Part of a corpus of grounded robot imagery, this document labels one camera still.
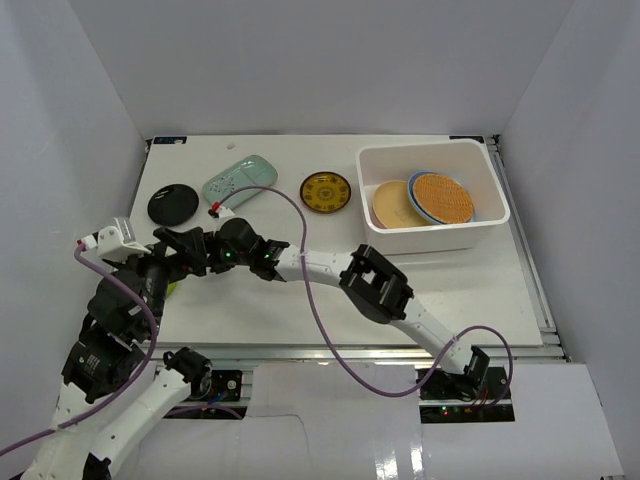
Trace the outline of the tan round plate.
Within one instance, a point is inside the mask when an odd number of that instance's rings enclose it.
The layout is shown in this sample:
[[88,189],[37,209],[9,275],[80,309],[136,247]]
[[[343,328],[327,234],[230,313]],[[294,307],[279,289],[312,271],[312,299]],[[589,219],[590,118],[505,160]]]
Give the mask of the tan round plate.
[[429,225],[413,208],[406,181],[393,180],[379,185],[373,195],[372,209],[378,223],[386,229]]

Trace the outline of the yellow black patterned plate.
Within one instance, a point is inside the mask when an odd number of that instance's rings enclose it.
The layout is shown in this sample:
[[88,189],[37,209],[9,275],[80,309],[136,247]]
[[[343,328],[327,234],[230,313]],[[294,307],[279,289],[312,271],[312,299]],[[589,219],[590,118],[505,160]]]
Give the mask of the yellow black patterned plate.
[[299,188],[305,207],[318,214],[333,214],[350,202],[352,188],[347,179],[331,171],[319,171],[306,177]]

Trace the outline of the pink round plate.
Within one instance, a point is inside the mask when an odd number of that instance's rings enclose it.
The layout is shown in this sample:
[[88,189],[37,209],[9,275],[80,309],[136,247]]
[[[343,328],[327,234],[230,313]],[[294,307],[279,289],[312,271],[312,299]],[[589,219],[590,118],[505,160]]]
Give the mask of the pink round plate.
[[371,216],[371,221],[372,221],[372,223],[373,223],[377,228],[379,228],[379,229],[383,229],[383,228],[384,228],[384,225],[380,222],[380,220],[379,220],[379,218],[378,218],[378,216],[377,216],[377,214],[376,214],[376,211],[375,211],[375,204],[374,204],[374,203],[371,203],[371,214],[370,214],[370,216]]

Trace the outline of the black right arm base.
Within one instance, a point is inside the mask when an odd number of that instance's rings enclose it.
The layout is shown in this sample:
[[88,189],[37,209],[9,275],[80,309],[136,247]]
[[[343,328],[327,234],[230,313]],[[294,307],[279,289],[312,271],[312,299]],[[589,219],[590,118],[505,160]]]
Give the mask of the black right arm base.
[[506,382],[507,372],[503,367],[490,367],[478,391],[456,386],[452,379],[437,371],[419,390],[421,423],[512,423],[515,412],[511,391],[493,405],[503,393]]

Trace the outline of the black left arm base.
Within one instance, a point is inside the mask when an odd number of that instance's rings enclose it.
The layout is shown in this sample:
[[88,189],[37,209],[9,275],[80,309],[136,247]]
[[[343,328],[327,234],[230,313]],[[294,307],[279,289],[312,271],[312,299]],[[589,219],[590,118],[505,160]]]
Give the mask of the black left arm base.
[[243,372],[213,370],[206,393],[189,397],[166,415],[171,419],[241,420],[246,407],[241,405]]

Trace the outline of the blue round plate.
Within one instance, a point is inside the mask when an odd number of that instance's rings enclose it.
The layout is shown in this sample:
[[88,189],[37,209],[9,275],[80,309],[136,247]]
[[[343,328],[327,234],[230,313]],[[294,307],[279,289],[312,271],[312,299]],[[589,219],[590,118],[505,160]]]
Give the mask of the blue round plate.
[[415,193],[414,193],[414,185],[416,183],[416,181],[418,180],[419,177],[427,175],[427,174],[431,174],[431,171],[418,171],[415,172],[414,174],[412,174],[407,182],[407,193],[408,193],[408,198],[409,201],[412,205],[412,207],[414,208],[414,210],[417,212],[418,215],[420,215],[423,219],[425,219],[426,221],[430,222],[431,224],[435,224],[435,225],[441,225],[441,222],[439,222],[438,220],[436,220],[434,217],[430,216],[419,204],[419,202],[416,199]]

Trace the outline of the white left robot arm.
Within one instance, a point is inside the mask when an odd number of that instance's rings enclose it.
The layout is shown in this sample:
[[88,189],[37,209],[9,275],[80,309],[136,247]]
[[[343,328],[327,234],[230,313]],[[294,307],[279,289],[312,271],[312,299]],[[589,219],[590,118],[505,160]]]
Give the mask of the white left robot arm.
[[87,260],[97,242],[84,238],[75,259],[102,278],[62,370],[51,424],[24,479],[110,479],[146,434],[187,398],[211,387],[211,363],[189,347],[164,354],[151,384],[123,410],[114,403],[144,373],[155,350],[170,284],[206,273],[201,247],[164,240],[129,244],[105,255],[113,272]]

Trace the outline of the woven wicker round plate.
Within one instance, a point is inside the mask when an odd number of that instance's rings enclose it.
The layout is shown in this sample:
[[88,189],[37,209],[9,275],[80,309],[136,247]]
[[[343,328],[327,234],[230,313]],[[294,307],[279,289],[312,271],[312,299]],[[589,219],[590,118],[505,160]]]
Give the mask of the woven wicker round plate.
[[441,224],[466,223],[473,217],[470,194],[450,177],[437,173],[421,176],[414,193],[420,206]]

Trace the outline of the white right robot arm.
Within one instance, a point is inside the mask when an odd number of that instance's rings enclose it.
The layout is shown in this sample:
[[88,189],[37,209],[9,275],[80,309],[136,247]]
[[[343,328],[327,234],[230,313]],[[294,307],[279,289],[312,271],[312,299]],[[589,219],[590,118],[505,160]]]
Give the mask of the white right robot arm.
[[439,360],[443,376],[461,397],[472,399],[488,385],[489,357],[442,324],[415,296],[407,276],[375,248],[361,244],[352,253],[309,251],[265,239],[241,218],[217,231],[196,227],[176,232],[160,227],[159,241],[181,255],[178,265],[193,274],[221,274],[244,266],[265,281],[303,281],[340,289],[366,319],[403,332]]

